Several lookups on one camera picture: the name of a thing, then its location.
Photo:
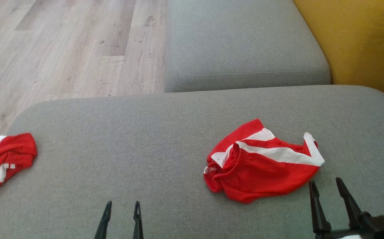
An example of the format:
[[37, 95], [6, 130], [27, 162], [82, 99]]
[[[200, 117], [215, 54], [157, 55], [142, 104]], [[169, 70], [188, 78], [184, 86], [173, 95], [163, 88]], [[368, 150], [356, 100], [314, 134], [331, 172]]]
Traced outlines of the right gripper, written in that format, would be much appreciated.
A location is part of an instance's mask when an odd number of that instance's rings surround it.
[[310, 205], [313, 233], [317, 233], [315, 239], [384, 239], [384, 216], [373, 217], [362, 212], [341, 178], [336, 178], [336, 185], [345, 204], [349, 229], [332, 230], [325, 218], [315, 181], [311, 180]]

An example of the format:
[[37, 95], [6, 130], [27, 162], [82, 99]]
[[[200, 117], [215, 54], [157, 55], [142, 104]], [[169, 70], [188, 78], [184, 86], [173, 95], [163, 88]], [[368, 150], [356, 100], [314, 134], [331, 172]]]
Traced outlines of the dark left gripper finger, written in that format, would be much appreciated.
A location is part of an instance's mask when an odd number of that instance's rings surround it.
[[139, 201], [135, 202], [135, 207], [133, 211], [133, 220], [135, 222], [135, 226], [133, 230], [133, 239], [144, 239], [141, 206]]
[[106, 239], [107, 227], [111, 216], [111, 209], [112, 201], [108, 201], [102, 214], [100, 223], [98, 225], [98, 229], [95, 234], [95, 239]]

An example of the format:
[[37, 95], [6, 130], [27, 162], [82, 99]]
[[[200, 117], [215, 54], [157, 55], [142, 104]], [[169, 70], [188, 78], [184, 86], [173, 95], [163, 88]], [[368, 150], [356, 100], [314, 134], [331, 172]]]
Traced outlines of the red white basketball jersey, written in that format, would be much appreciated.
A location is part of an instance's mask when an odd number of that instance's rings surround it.
[[0, 135], [0, 187], [18, 172], [30, 168], [37, 156], [31, 133]]

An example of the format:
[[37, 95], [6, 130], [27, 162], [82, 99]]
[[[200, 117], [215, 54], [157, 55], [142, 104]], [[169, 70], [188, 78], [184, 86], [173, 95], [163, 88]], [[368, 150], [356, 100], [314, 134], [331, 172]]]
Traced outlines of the grey fabric sofa seat cushion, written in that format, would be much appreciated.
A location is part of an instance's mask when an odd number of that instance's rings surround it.
[[348, 227], [336, 177], [363, 211], [384, 215], [384, 93], [363, 86], [295, 86], [55, 100], [22, 112], [9, 135], [30, 132], [31, 168], [0, 187], [0, 239], [90, 239], [112, 201], [107, 238], [314, 239], [308, 185], [242, 204], [212, 193], [207, 156], [260, 119], [325, 163], [315, 183], [334, 229]]
[[331, 83], [293, 0], [169, 0], [164, 91]]

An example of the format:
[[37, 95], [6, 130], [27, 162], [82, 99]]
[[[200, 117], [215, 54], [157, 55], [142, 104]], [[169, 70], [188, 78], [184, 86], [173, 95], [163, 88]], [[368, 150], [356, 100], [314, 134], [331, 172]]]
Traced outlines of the red shorts with white stripes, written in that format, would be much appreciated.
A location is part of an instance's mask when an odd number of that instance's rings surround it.
[[289, 194], [317, 173], [325, 160], [313, 136], [303, 144], [282, 141], [259, 119], [241, 125], [222, 139], [207, 157], [204, 180], [212, 192], [251, 203]]

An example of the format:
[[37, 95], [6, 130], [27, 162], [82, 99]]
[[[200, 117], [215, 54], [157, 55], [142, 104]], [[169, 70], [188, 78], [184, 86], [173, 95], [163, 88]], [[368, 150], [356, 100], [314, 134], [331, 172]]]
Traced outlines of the yellow fabric sofa backrest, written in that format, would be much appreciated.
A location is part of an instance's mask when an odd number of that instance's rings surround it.
[[293, 0], [320, 45], [332, 83], [384, 93], [384, 0]]

